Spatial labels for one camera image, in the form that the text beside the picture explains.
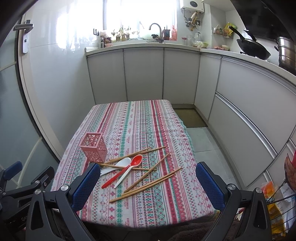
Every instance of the wooden chopstick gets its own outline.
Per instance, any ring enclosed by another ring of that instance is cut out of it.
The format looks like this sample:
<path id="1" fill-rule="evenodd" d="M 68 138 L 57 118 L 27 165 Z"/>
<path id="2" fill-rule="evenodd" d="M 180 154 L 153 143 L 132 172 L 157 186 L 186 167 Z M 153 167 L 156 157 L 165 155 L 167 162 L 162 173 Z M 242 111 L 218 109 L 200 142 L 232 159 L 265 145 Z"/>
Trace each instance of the wooden chopstick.
<path id="1" fill-rule="evenodd" d="M 168 173 L 167 175 L 165 175 L 165 176 L 163 176 L 163 177 L 160 177 L 160 178 L 156 179 L 156 180 L 153 181 L 153 182 L 149 182 L 149 183 L 147 183 L 147 184 L 145 184 L 145 185 L 143 185 L 143 186 L 140 186 L 140 187 L 138 187 L 138 188 L 136 188 L 136 189 L 134 189 L 134 190 L 130 190 L 130 191 L 126 192 L 126 193 L 123 193 L 122 196 L 123 196 L 123 195 L 127 195 L 127 194 L 129 194 L 129 193 L 132 193 L 132 192 L 134 192 L 134 191 L 137 191 L 137 190 L 139 190 L 139 189 L 142 189 L 142 188 L 144 188 L 144 187 L 147 187 L 147 186 L 149 186 L 149 185 L 151 185 L 151 184 L 154 184 L 154 183 L 156 183 L 156 182 L 162 180 L 163 178 L 166 178 L 166 177 L 168 177 L 168 176 L 174 174 L 175 172 L 177 172 L 177 171 L 179 171 L 179 170 L 181 170 L 181 169 L 182 169 L 182 167 L 178 168 L 178 169 L 175 170 L 175 171 L 172 171 L 172 172 Z"/>
<path id="2" fill-rule="evenodd" d="M 119 169 L 125 169 L 126 167 L 122 167 L 122 166 L 115 166 L 115 165 L 110 165 L 110 164 L 106 164 L 106 163 L 99 163 L 99 162 L 95 162 L 97 164 L 99 164 L 102 167 L 113 167 L 113 168 L 119 168 Z M 139 168 L 139 167 L 133 167 L 132 168 L 135 171 L 149 171 L 150 168 Z"/>
<path id="3" fill-rule="evenodd" d="M 149 175 L 150 172 L 152 172 L 152 170 L 154 168 L 156 168 L 168 155 L 170 154 L 170 152 L 168 154 L 166 154 L 158 163 L 156 163 L 149 171 L 147 171 L 143 176 L 140 177 L 139 180 L 137 180 L 135 183 L 133 183 L 128 189 L 126 189 L 124 191 L 124 193 L 128 192 L 129 190 L 131 190 L 135 185 L 137 185 L 140 181 L 142 181 L 145 177 L 147 177 Z"/>
<path id="4" fill-rule="evenodd" d="M 126 158 L 126 157 L 131 157 L 131 156 L 138 155 L 138 154 L 140 154 L 141 152 L 146 151 L 146 150 L 148 150 L 148 149 L 150 149 L 150 148 L 151 148 L 151 147 L 148 147 L 148 148 L 145 148 L 145 149 L 143 149 L 143 150 L 136 151 L 136 152 L 134 152 L 134 153 L 132 153 L 132 154 L 128 154 L 128 155 L 125 155 L 125 156 L 121 156 L 121 157 L 118 157 L 118 158 L 112 159 L 112 160 L 106 162 L 105 164 L 110 164 L 110 163 L 113 163 L 113 162 L 116 162 L 116 161 L 120 161 L 120 160 L 122 160 L 123 158 Z"/>
<path id="5" fill-rule="evenodd" d="M 155 148 L 155 149 L 151 149 L 151 150 L 147 150 L 147 151 L 142 151 L 138 154 L 146 154 L 146 153 L 149 153 L 149 152 L 152 152 L 152 151 L 156 151 L 156 150 L 159 150 L 159 149 L 163 149 L 163 148 L 166 148 L 166 146 L 162 146 L 162 147 L 159 147 L 159 148 Z"/>
<path id="6" fill-rule="evenodd" d="M 112 199 L 112 200 L 109 201 L 109 203 L 112 203 L 112 202 L 115 202 L 115 201 L 118 201 L 118 200 L 121 200 L 121 199 L 124 199 L 124 198 L 130 197 L 130 196 L 135 195 L 135 194 L 137 194 L 137 193 L 139 193 L 139 192 L 142 192 L 142 191 L 144 191 L 144 190 L 146 190 L 146 189 L 148 189 L 148 188 L 151 188 L 151 187 L 153 187 L 153 186 L 155 186 L 155 185 L 157 185 L 157 184 L 163 182 L 164 180 L 167 180 L 168 178 L 172 177 L 173 175 L 174 175 L 174 174 L 171 174 L 170 176 L 165 177 L 165 178 L 162 177 L 161 180 L 159 180 L 159 181 L 157 181 L 157 182 L 155 182 L 155 183 L 153 183 L 153 184 L 150 184 L 150 185 L 148 185 L 148 186 L 146 186 L 146 187 L 144 187 L 144 188 L 141 188 L 141 189 L 139 189 L 139 190 L 137 190 L 137 191 L 130 192 L 130 193 L 128 193 L 128 194 L 126 194 L 126 195 L 123 195 L 123 196 L 120 196 L 120 197 L 118 197 L 118 198 Z"/>

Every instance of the red spoon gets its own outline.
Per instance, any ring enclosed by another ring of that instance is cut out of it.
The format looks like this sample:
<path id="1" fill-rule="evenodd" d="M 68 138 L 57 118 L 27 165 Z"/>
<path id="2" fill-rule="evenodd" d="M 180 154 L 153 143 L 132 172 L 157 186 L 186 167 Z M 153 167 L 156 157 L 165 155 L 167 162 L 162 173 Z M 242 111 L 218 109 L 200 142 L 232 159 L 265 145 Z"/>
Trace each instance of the red spoon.
<path id="1" fill-rule="evenodd" d="M 143 156 L 141 154 L 136 155 L 132 159 L 131 163 L 125 169 L 123 169 L 121 172 L 119 172 L 114 177 L 112 177 L 110 180 L 108 180 L 105 184 L 103 184 L 102 188 L 105 188 L 105 187 L 109 186 L 111 183 L 113 183 L 121 174 L 125 173 L 129 167 L 131 167 L 131 166 L 136 167 L 136 166 L 140 165 L 142 162 L 142 158 L 143 158 Z"/>

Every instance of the metal screw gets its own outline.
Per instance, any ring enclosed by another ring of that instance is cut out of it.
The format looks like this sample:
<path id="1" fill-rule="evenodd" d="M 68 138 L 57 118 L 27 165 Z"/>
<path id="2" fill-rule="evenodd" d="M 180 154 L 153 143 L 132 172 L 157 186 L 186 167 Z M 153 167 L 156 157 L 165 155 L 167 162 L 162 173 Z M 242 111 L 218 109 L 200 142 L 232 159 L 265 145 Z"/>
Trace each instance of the metal screw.
<path id="1" fill-rule="evenodd" d="M 235 185 L 233 185 L 233 184 L 229 184 L 229 185 L 228 185 L 228 188 L 229 188 L 230 190 L 234 190 L 234 189 L 235 189 Z"/>
<path id="2" fill-rule="evenodd" d="M 35 194 L 39 194 L 39 193 L 41 193 L 41 190 L 40 189 L 36 189 L 35 190 Z"/>
<path id="3" fill-rule="evenodd" d="M 256 192 L 257 193 L 262 193 L 262 189 L 261 188 L 256 188 Z"/>
<path id="4" fill-rule="evenodd" d="M 61 186 L 61 190 L 62 190 L 62 191 L 66 191 L 68 188 L 69 188 L 68 185 L 63 185 L 63 186 Z"/>

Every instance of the countertop edge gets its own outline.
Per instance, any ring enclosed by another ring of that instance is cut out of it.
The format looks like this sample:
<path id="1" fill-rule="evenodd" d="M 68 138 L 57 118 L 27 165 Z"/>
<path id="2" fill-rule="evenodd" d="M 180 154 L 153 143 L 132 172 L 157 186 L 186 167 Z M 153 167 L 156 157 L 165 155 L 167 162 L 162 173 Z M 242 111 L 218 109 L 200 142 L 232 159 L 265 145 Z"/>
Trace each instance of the countertop edge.
<path id="1" fill-rule="evenodd" d="M 232 57 L 236 59 L 241 59 L 247 62 L 250 62 L 252 64 L 258 65 L 260 67 L 263 67 L 267 70 L 270 70 L 279 76 L 285 78 L 287 81 L 292 83 L 293 85 L 296 86 L 296 76 L 291 74 L 290 72 L 284 70 L 283 68 L 272 64 L 270 62 L 264 61 L 259 58 L 255 58 L 246 54 L 241 54 L 241 53 L 236 53 L 236 52 L 231 52 L 231 51 L 223 51 L 223 50 L 216 50 L 216 49 L 199 49 L 199 48 L 194 48 L 194 47 L 189 47 L 189 46 L 184 46 L 184 45 L 177 45 L 177 44 L 160 44 L 160 43 L 136 43 L 136 44 L 125 44 L 125 45 L 116 45 L 116 46 L 111 46 L 108 48 L 103 48 L 103 49 L 95 49 L 95 50 L 87 50 L 88 47 L 85 48 L 85 55 L 87 58 L 90 57 L 90 55 L 96 55 L 97 53 L 103 53 L 103 52 L 108 52 L 112 50 L 118 50 L 118 49 L 128 49 L 128 48 L 136 48 L 136 47 L 161 47 L 161 48 L 175 48 L 175 49 L 183 49 L 183 50 L 191 50 L 191 51 L 196 51 L 200 53 L 209 53 L 209 54 L 216 54 L 220 56 L 225 56 L 225 57 Z"/>

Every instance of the striped tablecloth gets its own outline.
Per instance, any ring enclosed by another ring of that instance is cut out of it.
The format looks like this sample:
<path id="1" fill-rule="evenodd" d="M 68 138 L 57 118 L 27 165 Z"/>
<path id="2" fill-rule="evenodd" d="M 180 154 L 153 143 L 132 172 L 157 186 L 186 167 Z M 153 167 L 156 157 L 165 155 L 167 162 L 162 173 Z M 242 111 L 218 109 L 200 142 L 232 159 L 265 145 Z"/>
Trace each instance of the striped tablecloth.
<path id="1" fill-rule="evenodd" d="M 83 221 L 128 227 L 151 227 L 180 223 L 213 215 L 215 209 L 195 176 L 196 161 L 186 127 L 167 100 L 122 102 L 94 106 L 71 139 L 53 181 L 52 190 L 71 184 L 89 165 L 78 147 L 86 132 L 104 133 L 108 149 L 106 160 L 124 156 L 146 147 L 166 146 L 143 156 L 140 167 L 150 168 L 169 151 L 166 158 L 138 186 L 167 173 L 182 169 L 166 181 L 129 198 L 109 203 L 121 196 L 145 171 L 132 171 L 116 188 L 101 185 L 119 171 L 102 176 L 84 208 Z"/>

